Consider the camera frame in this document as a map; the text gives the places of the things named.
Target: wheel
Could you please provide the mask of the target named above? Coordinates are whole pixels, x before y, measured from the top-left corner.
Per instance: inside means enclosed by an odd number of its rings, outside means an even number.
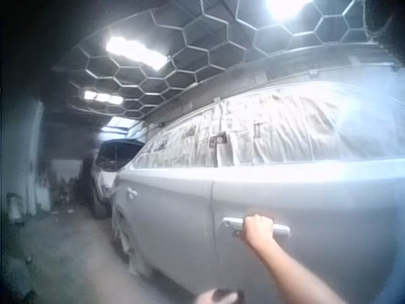
[[[105,219],[108,216],[107,209],[101,204],[94,187],[92,187],[90,207],[91,212],[96,219]]]
[[[153,268],[145,261],[142,253],[137,247],[136,238],[132,233],[128,222],[121,216],[118,224],[118,237],[121,240],[121,248],[128,256],[128,271],[135,276],[142,276],[146,279],[153,275]]]

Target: white car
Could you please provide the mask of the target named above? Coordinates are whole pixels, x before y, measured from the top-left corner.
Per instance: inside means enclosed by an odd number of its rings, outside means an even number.
[[[90,160],[90,208],[96,218],[107,216],[111,209],[109,196],[117,171],[125,166],[140,151],[144,144],[136,139],[113,139],[104,141]]]
[[[117,175],[113,227],[131,268],[197,294],[280,303],[233,232],[258,213],[349,303],[392,303],[405,274],[405,106],[327,82],[214,103],[163,129]]]

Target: car windshield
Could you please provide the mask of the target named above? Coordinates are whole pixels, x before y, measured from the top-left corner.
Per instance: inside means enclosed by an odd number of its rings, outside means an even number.
[[[101,145],[96,165],[104,171],[116,171],[115,142],[105,142]]]
[[[104,171],[116,172],[124,167],[142,148],[131,142],[105,142],[101,145],[96,165]]]
[[[119,170],[130,162],[142,148],[141,145],[127,142],[116,144],[116,169]]]

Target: car door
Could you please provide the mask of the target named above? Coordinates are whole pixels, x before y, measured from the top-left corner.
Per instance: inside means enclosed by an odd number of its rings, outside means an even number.
[[[403,109],[334,87],[302,96],[277,88],[227,105],[221,150],[231,151],[230,167],[213,182],[218,276],[245,289],[247,303],[280,303],[264,266],[224,223],[255,213],[289,229],[274,230],[280,246],[349,303],[395,303],[387,295],[403,290]]]
[[[217,284],[209,121],[193,118],[164,130],[116,179],[115,204],[145,259],[194,293]]]
[[[289,236],[275,231],[277,242],[349,303],[371,303],[403,237],[404,181],[404,160],[219,168],[213,202],[221,286],[245,289],[248,303],[278,303],[265,268],[223,223],[258,213],[288,226]]]

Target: wall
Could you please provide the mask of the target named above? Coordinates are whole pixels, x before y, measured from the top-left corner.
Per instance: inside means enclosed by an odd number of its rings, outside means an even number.
[[[35,215],[35,168],[37,125],[42,104],[24,90],[6,94],[1,113],[1,210],[5,212],[6,194],[23,198],[25,212]]]
[[[365,87],[404,100],[405,70],[383,49],[371,44],[323,46],[298,50],[235,66],[208,79],[152,112],[131,132],[150,140],[162,126],[217,100],[244,91],[310,80]]]
[[[99,147],[99,131],[83,125],[45,124],[41,128],[40,155],[60,181],[77,178],[82,160]]]

